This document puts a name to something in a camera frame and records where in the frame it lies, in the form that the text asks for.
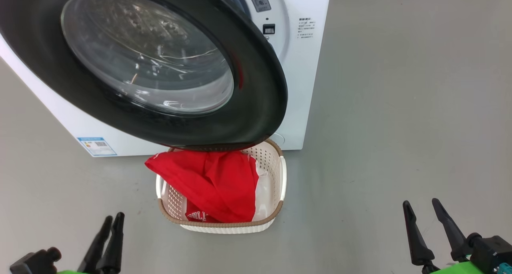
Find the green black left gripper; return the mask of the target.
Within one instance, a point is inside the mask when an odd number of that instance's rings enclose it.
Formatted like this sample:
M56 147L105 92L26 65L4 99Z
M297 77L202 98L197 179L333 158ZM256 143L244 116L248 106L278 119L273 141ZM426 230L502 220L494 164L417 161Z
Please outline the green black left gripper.
M77 271L59 272L54 265L62 258L56 247L30 252L10 266L11 274L119 274L122 266L123 225L125 214L107 216L94 237Z

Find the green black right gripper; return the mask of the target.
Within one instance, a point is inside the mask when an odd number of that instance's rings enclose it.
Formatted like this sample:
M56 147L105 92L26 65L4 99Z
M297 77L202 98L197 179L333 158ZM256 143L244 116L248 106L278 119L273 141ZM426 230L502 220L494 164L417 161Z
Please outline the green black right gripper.
M500 236L483 238L472 233L468 238L456 225L439 199L432 205L438 221L443 225L450 243L450 255L455 264L440 269L433 265L433 252L426 246L416 224L416 215L409 201L403 202L403 212L411 263L423 266L422 274L510 274L512 272L511 245Z

